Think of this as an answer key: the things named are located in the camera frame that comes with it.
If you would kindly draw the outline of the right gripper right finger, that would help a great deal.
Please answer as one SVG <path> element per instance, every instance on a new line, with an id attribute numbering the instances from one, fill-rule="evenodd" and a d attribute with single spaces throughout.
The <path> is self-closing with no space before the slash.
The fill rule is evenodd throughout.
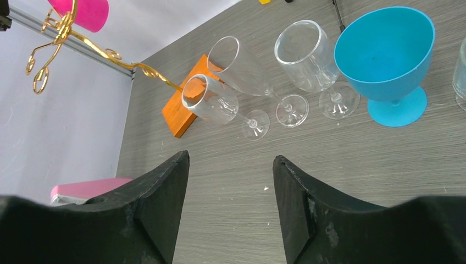
<path id="1" fill-rule="evenodd" d="M 366 202 L 284 156 L 273 179 L 287 263 L 465 263 L 465 197 Z"/>

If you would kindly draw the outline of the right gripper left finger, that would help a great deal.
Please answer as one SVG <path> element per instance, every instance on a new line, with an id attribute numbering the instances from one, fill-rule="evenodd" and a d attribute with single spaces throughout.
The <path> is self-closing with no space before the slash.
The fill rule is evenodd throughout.
<path id="1" fill-rule="evenodd" d="M 1 263 L 172 263 L 190 156 L 82 205 L 1 196 Z"/>

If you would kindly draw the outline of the clear round wine glass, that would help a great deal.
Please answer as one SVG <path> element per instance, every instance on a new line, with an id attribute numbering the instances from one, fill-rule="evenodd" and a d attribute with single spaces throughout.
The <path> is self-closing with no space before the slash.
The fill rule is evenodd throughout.
<path id="1" fill-rule="evenodd" d="M 348 82 L 338 81 L 334 44 L 318 23 L 300 20 L 289 25 L 277 38 L 274 55 L 297 88 L 320 94 L 318 106 L 327 118 L 346 118 L 359 106 L 360 94 Z"/>

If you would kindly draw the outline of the clear flute wine glass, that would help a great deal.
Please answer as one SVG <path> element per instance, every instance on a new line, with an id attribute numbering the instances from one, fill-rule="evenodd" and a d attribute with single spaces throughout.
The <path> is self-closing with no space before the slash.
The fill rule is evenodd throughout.
<path id="1" fill-rule="evenodd" d="M 208 53 L 207 66 L 215 76 L 239 92 L 275 100 L 278 104 L 275 115 L 283 126 L 294 128 L 306 120 L 309 113 L 307 99 L 298 94 L 278 96 L 264 66 L 238 38 L 225 36 L 219 39 Z"/>

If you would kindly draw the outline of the blue wine glass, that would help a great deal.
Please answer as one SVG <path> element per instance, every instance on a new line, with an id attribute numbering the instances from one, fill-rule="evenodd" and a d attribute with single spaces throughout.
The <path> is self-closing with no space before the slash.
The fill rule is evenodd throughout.
<path id="1" fill-rule="evenodd" d="M 336 65 L 368 99 L 375 122 L 403 127 L 423 115 L 428 98 L 421 83 L 430 67 L 435 34 L 425 13 L 404 6 L 366 13 L 341 33 L 334 49 Z"/>

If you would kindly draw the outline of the pink wine glass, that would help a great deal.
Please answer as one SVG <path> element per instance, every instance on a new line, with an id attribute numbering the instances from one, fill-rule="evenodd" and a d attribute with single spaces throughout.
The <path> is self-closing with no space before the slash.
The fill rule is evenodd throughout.
<path id="1" fill-rule="evenodd" d="M 71 11 L 73 3 L 72 0 L 48 0 L 48 2 L 60 16 Z M 107 0 L 78 0 L 74 23 L 88 31 L 98 32 L 104 27 L 108 14 Z"/>

